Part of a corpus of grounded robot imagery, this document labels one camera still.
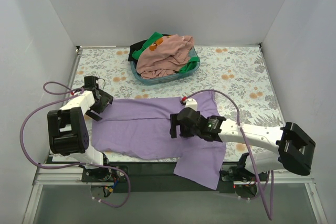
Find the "green t shirt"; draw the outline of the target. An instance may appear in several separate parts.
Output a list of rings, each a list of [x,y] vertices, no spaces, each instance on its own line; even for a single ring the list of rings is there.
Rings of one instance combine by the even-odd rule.
[[[160,39],[160,38],[162,38],[162,37],[163,37],[163,34],[160,34],[160,33],[158,33],[158,32],[154,32],[154,33],[150,36],[150,38],[146,40],[146,43],[144,44],[144,46],[145,46],[146,49],[147,49],[150,45],[152,45],[153,43],[155,43],[158,39]],[[137,58],[139,59],[140,56],[138,56],[138,55],[136,55],[136,54],[139,54],[139,52],[135,52],[135,53],[133,54],[133,57],[134,57],[135,59],[137,59]]]

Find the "black t shirt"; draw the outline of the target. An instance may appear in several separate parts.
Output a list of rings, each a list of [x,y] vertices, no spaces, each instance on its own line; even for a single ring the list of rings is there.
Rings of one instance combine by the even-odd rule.
[[[146,43],[146,40],[143,40],[143,41],[137,42],[135,44],[132,44],[130,46],[130,51],[129,51],[129,56],[128,56],[128,62],[135,62],[135,64],[137,64],[138,58],[135,59],[133,57],[133,54],[135,52],[139,52],[139,54],[136,54],[136,55],[140,56],[141,53],[146,49],[146,47],[144,46],[145,43]]]

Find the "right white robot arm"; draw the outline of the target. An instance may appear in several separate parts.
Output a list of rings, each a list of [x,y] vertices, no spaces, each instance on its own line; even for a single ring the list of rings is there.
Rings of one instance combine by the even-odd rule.
[[[175,174],[211,189],[217,187],[220,176],[228,180],[251,180],[271,170],[285,169],[308,176],[316,144],[297,124],[287,122],[282,127],[238,124],[219,115],[204,117],[192,108],[183,108],[170,115],[172,138],[188,138],[186,146],[196,141],[196,147],[177,163]],[[226,143],[242,143],[259,147],[263,152],[245,153],[238,162],[222,169]]]

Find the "aluminium frame rail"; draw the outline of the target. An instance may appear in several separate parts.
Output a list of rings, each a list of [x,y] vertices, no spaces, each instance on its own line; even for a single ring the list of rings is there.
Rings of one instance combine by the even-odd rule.
[[[172,162],[130,162],[124,163],[124,165],[128,167],[127,175],[132,184],[136,184],[137,179],[139,182],[143,182],[147,179],[149,184],[154,184],[156,182],[163,182],[165,184],[177,182],[180,185],[183,183],[189,183],[193,186],[199,185],[189,179],[173,174],[175,164]],[[64,169],[39,169],[35,175],[34,182],[43,185],[98,185],[107,183],[89,177],[83,169],[78,166],[67,167]],[[314,179],[311,175],[300,176],[286,170],[274,171],[275,184],[304,184],[313,182]]]

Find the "floral table mat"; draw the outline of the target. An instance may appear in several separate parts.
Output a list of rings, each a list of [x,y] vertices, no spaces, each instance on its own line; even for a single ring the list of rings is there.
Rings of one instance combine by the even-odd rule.
[[[128,47],[82,47],[69,86],[80,87],[85,76],[96,76],[99,86],[116,99],[183,97],[214,89],[218,111],[228,119],[259,126],[285,123],[258,46],[197,46],[195,50],[201,64],[191,76],[147,86],[131,71]]]

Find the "pink t shirt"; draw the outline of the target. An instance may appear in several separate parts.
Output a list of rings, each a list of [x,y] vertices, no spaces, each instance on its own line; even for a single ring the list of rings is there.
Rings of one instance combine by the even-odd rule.
[[[163,35],[141,53],[136,71],[143,79],[188,72],[200,61],[198,56],[190,55],[192,49],[194,49],[192,36]]]

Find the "purple t shirt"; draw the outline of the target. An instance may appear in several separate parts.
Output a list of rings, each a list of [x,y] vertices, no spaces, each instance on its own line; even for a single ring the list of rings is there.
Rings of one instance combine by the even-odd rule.
[[[198,136],[170,135],[170,115],[184,107],[179,97],[116,99],[92,123],[92,145],[147,160],[178,158],[174,174],[216,190],[226,144]]]

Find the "teal plastic basket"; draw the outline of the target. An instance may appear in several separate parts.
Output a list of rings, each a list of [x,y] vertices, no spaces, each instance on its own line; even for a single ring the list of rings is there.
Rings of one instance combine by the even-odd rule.
[[[135,64],[134,61],[130,61],[130,67],[131,67],[131,71],[132,71],[132,73],[133,73],[133,75],[134,75],[134,77],[137,81],[140,81],[144,85],[151,86],[151,85],[167,83],[167,82],[171,82],[171,81],[174,81],[174,80],[178,80],[178,79],[182,79],[182,78],[186,78],[186,77],[191,76],[200,67],[200,61],[196,62],[195,67],[188,72],[185,72],[185,73],[179,73],[178,72],[178,73],[175,73],[173,75],[169,75],[169,76],[165,76],[165,77],[159,77],[159,78],[155,78],[155,79],[143,79],[143,78],[141,78],[141,76],[136,71],[136,64]]]

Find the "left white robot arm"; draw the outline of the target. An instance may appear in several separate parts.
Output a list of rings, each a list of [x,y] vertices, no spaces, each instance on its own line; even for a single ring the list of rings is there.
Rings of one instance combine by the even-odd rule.
[[[87,115],[94,121],[113,102],[113,96],[99,88],[98,77],[84,77],[84,85],[76,98],[47,114],[49,146],[53,154],[70,156],[80,162],[85,174],[100,182],[109,181],[113,171],[108,158],[90,143],[85,123]]]

